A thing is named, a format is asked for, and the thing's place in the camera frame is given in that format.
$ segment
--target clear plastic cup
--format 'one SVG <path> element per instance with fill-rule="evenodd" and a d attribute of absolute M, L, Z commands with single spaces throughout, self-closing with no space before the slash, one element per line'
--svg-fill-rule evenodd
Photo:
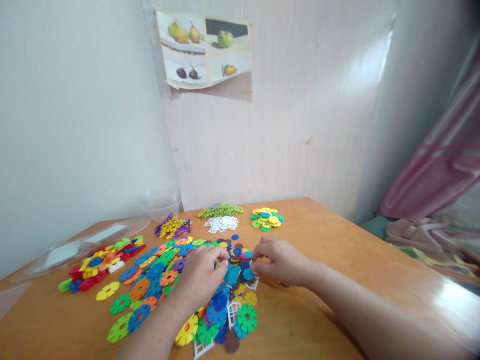
<path fill-rule="evenodd" d="M 163 221 L 171 214 L 178 215 L 182 198 L 180 190 L 155 190 L 147 191 L 141 198 L 140 203 L 143 210 L 156 223 Z"/>

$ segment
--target finger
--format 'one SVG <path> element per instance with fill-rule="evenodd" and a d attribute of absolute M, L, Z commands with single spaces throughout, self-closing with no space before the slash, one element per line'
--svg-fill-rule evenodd
<path fill-rule="evenodd" d="M 260 256 L 271 257 L 273 247 L 271 244 L 259 244 L 251 254 L 251 260 L 256 261 Z"/>
<path fill-rule="evenodd" d="M 274 270 L 274 266 L 275 265 L 273 264 L 267 264 L 264 262 L 257 261 L 257 262 L 252 262 L 252 264 L 250 265 L 250 270 L 252 270 L 255 273 L 258 273 L 259 275 L 266 275 L 268 277 L 273 278 L 274 276 L 272 276 L 272 273 Z"/>
<path fill-rule="evenodd" d="M 218 264 L 216 269 L 211 274 L 212 281 L 216 285 L 220 285 L 224 280 L 225 275 L 229 270 L 229 262 L 227 260 L 223 260 L 221 263 Z"/>
<path fill-rule="evenodd" d="M 220 260 L 229 260 L 230 259 L 230 255 L 229 253 L 227 252 L 227 250 L 225 250 L 223 247 L 221 246 L 209 246 L 209 249 L 208 249 L 209 254 L 211 256 L 211 259 L 213 261 L 217 260 L 217 259 L 220 259 Z"/>
<path fill-rule="evenodd" d="M 260 239 L 260 244 L 271 244 L 271 243 L 274 243 L 276 242 L 278 239 L 276 237 L 272 237 L 272 236 L 263 236 L 261 239 Z"/>
<path fill-rule="evenodd" d="M 197 253 L 197 254 L 198 254 L 198 253 L 201 253 L 202 251 L 205 251 L 205 249 L 208 249 L 208 248 L 209 248 L 209 246 L 203 246 L 203 245 L 201 245 L 201 246 L 199 246 L 199 247 L 196 248 L 196 253 Z"/>

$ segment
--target poster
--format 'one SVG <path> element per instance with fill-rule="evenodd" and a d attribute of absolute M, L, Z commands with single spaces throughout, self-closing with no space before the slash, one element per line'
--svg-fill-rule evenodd
<path fill-rule="evenodd" d="M 215 86 L 252 71 L 246 22 L 156 10 L 166 82 L 175 89 Z"/>

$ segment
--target wooden panel wall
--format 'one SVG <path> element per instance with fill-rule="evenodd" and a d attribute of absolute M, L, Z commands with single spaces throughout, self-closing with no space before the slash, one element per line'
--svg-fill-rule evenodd
<path fill-rule="evenodd" d="M 153 39 L 185 210 L 311 197 L 352 219 L 397 2 L 152 3 L 252 24 L 253 72 L 196 92 L 163 82 Z"/>

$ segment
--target pear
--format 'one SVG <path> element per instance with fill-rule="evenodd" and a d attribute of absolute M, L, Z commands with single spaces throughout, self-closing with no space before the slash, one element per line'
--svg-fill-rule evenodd
<path fill-rule="evenodd" d="M 168 33 L 170 36 L 173 38 L 175 35 L 175 32 L 180 28 L 180 26 L 177 24 L 177 22 L 174 22 L 168 27 Z"/>
<path fill-rule="evenodd" d="M 190 28 L 190 41 L 194 44 L 200 44 L 200 31 L 194 26 L 194 23 L 191 22 Z"/>
<path fill-rule="evenodd" d="M 220 31 L 216 39 L 218 40 L 218 44 L 224 49 L 231 48 L 234 44 L 234 36 L 228 31 Z"/>
<path fill-rule="evenodd" d="M 188 76 L 190 77 L 190 79 L 200 80 L 200 78 L 199 78 L 199 73 L 197 72 L 197 70 L 194 69 L 194 67 L 192 66 L 192 64 L 190 64 L 190 66 L 191 66 L 191 71 L 190 71 L 190 73 L 188 74 Z"/>
<path fill-rule="evenodd" d="M 189 43 L 189 33 L 184 28 L 178 28 L 173 34 L 173 38 L 179 44 L 188 44 Z"/>

